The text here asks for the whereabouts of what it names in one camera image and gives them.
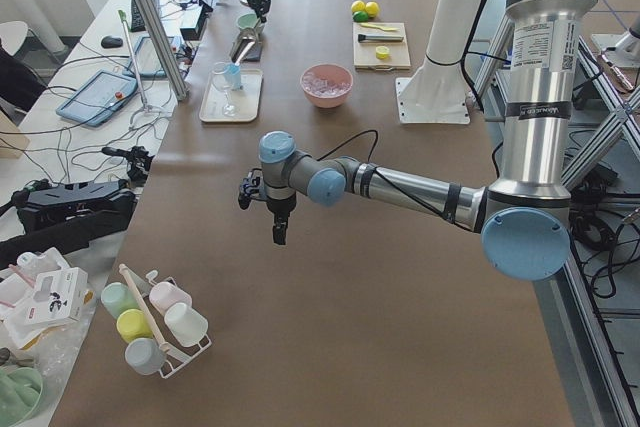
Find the stainless steel ice scoop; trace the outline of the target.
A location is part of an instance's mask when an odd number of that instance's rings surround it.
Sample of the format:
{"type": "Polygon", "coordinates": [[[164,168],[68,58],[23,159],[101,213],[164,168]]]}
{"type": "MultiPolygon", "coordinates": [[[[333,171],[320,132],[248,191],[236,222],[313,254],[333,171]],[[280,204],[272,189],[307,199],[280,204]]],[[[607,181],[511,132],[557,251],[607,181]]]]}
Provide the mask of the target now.
{"type": "Polygon", "coordinates": [[[230,51],[230,60],[236,65],[242,62],[258,62],[261,58],[261,25],[241,28],[230,51]]]}

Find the light blue plastic cup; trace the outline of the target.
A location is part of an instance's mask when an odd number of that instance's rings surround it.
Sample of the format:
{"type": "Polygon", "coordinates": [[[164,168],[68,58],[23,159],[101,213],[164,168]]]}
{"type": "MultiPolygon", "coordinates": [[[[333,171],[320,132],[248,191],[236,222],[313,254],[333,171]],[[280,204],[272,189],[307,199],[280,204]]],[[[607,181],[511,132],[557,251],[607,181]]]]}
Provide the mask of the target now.
{"type": "Polygon", "coordinates": [[[227,63],[224,76],[232,90],[239,90],[243,87],[242,73],[239,65],[232,62],[227,63]]]}

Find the green cup on rack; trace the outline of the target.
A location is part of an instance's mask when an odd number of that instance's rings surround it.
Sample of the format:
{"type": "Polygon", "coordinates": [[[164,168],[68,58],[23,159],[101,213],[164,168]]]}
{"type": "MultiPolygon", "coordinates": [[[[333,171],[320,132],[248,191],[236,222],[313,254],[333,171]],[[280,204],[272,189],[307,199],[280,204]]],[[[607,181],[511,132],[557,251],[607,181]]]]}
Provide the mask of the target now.
{"type": "Polygon", "coordinates": [[[101,292],[100,300],[104,308],[115,320],[123,312],[138,308],[138,304],[128,286],[120,282],[107,284],[101,292]]]}

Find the yellow cup on rack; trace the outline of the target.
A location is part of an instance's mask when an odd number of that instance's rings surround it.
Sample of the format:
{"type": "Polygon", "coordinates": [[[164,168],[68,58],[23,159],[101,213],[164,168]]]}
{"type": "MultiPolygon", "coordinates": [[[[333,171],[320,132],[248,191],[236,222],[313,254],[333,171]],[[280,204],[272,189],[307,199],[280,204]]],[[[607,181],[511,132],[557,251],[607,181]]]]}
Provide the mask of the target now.
{"type": "Polygon", "coordinates": [[[122,312],[116,320],[116,328],[126,343],[153,336],[144,314],[139,309],[127,309],[122,312]]]}

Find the grey cup on rack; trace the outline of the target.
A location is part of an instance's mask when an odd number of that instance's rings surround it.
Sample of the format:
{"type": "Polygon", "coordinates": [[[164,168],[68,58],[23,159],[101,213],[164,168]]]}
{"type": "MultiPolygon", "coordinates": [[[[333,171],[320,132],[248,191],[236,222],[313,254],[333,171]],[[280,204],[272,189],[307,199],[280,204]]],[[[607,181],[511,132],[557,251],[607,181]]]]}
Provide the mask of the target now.
{"type": "Polygon", "coordinates": [[[160,349],[155,340],[137,338],[126,347],[125,360],[137,373],[152,375],[162,368],[166,360],[166,354],[160,349]]]}

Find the clear wine glass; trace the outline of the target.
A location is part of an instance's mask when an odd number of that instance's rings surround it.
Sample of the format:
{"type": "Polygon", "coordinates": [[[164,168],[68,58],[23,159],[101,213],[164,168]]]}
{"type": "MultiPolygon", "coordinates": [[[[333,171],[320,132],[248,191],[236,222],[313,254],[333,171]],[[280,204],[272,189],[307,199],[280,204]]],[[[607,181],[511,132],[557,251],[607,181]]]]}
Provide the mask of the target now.
{"type": "Polygon", "coordinates": [[[230,91],[234,85],[231,65],[228,62],[216,62],[212,69],[213,87],[225,97],[225,105],[222,112],[226,117],[234,117],[236,106],[233,104],[230,91]]]}

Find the lower yellow lemon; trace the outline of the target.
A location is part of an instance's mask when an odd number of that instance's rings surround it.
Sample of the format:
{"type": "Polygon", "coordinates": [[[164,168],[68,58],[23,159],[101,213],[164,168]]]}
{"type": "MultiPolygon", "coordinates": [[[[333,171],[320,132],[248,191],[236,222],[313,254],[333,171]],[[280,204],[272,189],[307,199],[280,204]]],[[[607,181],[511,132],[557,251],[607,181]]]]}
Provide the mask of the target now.
{"type": "Polygon", "coordinates": [[[356,0],[351,4],[351,12],[352,13],[356,13],[359,11],[364,11],[365,10],[365,2],[362,0],[356,0]]]}

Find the green lime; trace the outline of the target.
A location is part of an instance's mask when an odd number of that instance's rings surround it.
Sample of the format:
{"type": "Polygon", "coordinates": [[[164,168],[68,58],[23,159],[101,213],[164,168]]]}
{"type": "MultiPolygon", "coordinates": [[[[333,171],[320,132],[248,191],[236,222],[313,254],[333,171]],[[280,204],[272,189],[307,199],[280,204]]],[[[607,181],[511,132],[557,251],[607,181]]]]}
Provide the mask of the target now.
{"type": "Polygon", "coordinates": [[[366,11],[356,11],[352,14],[352,19],[357,23],[367,22],[369,20],[369,15],[366,11]]]}

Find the yellow plastic knife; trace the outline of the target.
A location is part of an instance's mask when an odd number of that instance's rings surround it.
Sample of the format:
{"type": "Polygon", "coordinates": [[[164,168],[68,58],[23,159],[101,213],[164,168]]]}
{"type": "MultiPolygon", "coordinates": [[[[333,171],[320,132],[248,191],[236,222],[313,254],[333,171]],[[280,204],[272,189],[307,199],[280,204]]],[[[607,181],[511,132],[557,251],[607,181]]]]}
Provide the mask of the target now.
{"type": "Polygon", "coordinates": [[[376,29],[376,30],[380,30],[380,31],[383,31],[383,32],[395,32],[395,31],[397,31],[397,28],[395,28],[395,27],[389,27],[389,26],[385,26],[385,25],[381,25],[381,24],[375,24],[375,23],[362,22],[359,25],[361,27],[363,27],[363,28],[376,29]]]}

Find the upper yellow lemon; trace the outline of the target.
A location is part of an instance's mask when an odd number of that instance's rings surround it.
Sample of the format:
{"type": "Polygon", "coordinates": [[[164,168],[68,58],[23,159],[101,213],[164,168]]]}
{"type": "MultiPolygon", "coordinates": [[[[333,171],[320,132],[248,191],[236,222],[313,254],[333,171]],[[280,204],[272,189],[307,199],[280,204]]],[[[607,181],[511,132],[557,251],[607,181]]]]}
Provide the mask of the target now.
{"type": "Polygon", "coordinates": [[[380,12],[380,7],[377,2],[369,1],[365,4],[365,12],[369,18],[375,18],[380,12]]]}

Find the wooden cutting board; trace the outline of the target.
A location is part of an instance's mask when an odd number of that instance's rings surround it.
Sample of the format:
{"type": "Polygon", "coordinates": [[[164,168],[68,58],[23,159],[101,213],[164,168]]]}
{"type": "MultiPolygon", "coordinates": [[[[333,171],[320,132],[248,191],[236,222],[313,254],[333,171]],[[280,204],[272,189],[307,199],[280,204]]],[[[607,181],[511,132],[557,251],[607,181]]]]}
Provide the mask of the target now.
{"type": "Polygon", "coordinates": [[[400,69],[407,70],[411,67],[410,54],[408,49],[408,39],[405,25],[401,22],[375,23],[389,27],[397,28],[395,32],[383,32],[376,29],[367,29],[359,25],[353,24],[353,62],[356,68],[365,69],[400,69]],[[403,36],[404,41],[401,43],[359,43],[357,35],[373,34],[373,35],[394,35],[403,36]],[[386,59],[378,59],[376,57],[376,48],[378,46],[386,46],[390,50],[390,56],[386,59]]]}

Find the blue teach pendant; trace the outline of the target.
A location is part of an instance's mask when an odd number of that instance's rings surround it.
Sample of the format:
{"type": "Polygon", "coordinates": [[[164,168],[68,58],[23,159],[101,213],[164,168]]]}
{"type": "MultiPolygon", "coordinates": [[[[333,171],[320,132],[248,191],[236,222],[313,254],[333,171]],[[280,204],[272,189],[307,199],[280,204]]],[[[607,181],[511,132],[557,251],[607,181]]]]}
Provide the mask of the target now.
{"type": "Polygon", "coordinates": [[[116,114],[137,91],[134,78],[100,70],[57,109],[63,119],[98,127],[116,114]]]}
{"type": "MultiPolygon", "coordinates": [[[[169,36],[167,40],[169,41],[174,56],[176,56],[182,46],[182,37],[179,35],[169,36]]],[[[148,35],[139,37],[133,48],[141,79],[166,78],[162,64],[148,35]]],[[[124,70],[124,74],[135,77],[133,70],[133,63],[129,61],[129,64],[124,70]]]]}

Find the half lemon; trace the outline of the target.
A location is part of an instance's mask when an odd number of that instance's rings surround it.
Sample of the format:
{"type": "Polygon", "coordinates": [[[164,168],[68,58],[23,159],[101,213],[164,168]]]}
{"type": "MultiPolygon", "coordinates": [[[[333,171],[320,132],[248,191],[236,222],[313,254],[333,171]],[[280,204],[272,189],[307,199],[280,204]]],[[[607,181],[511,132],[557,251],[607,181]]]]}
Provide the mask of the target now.
{"type": "Polygon", "coordinates": [[[390,50],[386,46],[378,46],[376,48],[376,57],[378,59],[386,59],[390,56],[390,50]]]}

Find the black computer mouse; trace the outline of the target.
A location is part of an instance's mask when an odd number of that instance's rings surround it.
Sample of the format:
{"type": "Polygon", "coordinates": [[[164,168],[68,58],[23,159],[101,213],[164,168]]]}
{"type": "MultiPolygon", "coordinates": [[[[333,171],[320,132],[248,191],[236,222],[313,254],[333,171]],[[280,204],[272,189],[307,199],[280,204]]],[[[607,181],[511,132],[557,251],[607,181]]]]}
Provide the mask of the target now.
{"type": "Polygon", "coordinates": [[[116,36],[105,36],[101,39],[101,47],[104,49],[120,48],[123,46],[123,39],[116,36]]]}

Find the aluminium frame post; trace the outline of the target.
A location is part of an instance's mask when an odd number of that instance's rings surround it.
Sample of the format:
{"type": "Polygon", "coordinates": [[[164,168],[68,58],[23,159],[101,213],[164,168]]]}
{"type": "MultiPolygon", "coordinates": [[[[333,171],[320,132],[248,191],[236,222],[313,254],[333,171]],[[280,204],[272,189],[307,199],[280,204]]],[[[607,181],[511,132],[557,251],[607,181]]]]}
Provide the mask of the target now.
{"type": "Polygon", "coordinates": [[[176,99],[182,101],[188,96],[188,88],[180,73],[155,4],[152,0],[135,0],[135,2],[140,9],[147,33],[176,99]]]}

